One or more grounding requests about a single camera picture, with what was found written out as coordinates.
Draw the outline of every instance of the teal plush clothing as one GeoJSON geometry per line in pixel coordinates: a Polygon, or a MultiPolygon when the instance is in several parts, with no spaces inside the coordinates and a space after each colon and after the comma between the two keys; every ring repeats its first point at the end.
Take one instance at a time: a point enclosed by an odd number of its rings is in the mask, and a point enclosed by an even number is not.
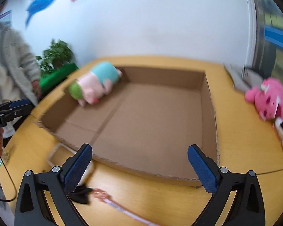
{"type": "Polygon", "coordinates": [[[110,62],[102,62],[91,69],[100,82],[104,84],[105,80],[111,80],[113,84],[117,83],[119,75],[117,69],[110,62]]]}

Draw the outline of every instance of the silver bolt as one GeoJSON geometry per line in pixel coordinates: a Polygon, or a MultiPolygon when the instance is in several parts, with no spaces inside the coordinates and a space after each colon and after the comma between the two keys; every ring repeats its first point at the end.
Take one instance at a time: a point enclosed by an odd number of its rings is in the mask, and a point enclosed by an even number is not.
{"type": "Polygon", "coordinates": [[[29,175],[31,175],[31,170],[25,172],[25,176],[29,176],[29,175]]]}
{"type": "Polygon", "coordinates": [[[221,168],[220,168],[220,171],[221,171],[222,173],[228,173],[228,169],[227,169],[226,167],[221,167],[221,168]]]}
{"type": "Polygon", "coordinates": [[[255,176],[255,175],[256,175],[256,173],[255,173],[253,170],[250,170],[250,171],[248,172],[248,174],[251,175],[251,176],[255,176]]]}
{"type": "Polygon", "coordinates": [[[57,166],[57,167],[54,167],[54,168],[52,169],[53,172],[58,172],[59,170],[60,170],[60,167],[58,167],[58,166],[57,166]]]}

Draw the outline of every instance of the green planter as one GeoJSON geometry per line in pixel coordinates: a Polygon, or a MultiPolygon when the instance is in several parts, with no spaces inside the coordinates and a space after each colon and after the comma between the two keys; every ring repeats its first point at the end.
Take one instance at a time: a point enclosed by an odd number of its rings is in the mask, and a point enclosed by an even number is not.
{"type": "Polygon", "coordinates": [[[40,78],[40,86],[43,97],[52,91],[57,85],[64,81],[69,74],[77,70],[75,63],[66,64],[62,68],[56,70],[52,74],[40,78]]]}

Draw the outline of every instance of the cardboard box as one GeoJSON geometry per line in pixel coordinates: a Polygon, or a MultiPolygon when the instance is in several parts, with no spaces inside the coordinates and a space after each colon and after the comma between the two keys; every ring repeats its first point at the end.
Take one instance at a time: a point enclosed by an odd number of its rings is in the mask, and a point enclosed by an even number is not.
{"type": "Polygon", "coordinates": [[[93,159],[141,177],[201,185],[187,158],[197,144],[219,164],[215,111],[204,72],[119,67],[123,77],[96,105],[65,91],[41,117],[62,143],[93,147],[93,159]]]}

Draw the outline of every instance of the yellow wooden table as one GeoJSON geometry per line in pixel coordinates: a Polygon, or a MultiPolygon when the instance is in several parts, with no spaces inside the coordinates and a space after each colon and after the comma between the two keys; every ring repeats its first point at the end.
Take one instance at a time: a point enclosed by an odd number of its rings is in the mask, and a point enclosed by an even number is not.
{"type": "MultiPolygon", "coordinates": [[[[35,122],[40,119],[64,89],[79,75],[87,72],[94,63],[109,60],[114,65],[134,65],[193,69],[206,72],[218,129],[220,166],[232,172],[246,173],[254,170],[263,193],[266,225],[273,225],[283,211],[283,151],[271,124],[260,120],[253,105],[244,101],[243,94],[233,90],[232,81],[221,65],[169,57],[111,57],[94,61],[74,72],[52,91],[32,111],[8,144],[11,157],[7,168],[19,188],[26,170],[35,173],[48,171],[46,158],[56,142],[46,130],[35,122]]],[[[137,214],[161,225],[191,225],[207,204],[210,194],[201,188],[175,186],[143,179],[100,163],[88,185],[110,193],[122,205],[137,214]]],[[[14,191],[4,168],[0,168],[0,181],[7,198],[14,191]]],[[[232,192],[217,225],[222,225],[235,193],[232,192]]],[[[50,195],[50,208],[58,225],[63,225],[50,195]]],[[[106,204],[91,198],[91,205],[76,204],[83,218],[90,225],[140,225],[141,223],[121,214],[106,204]]]]}

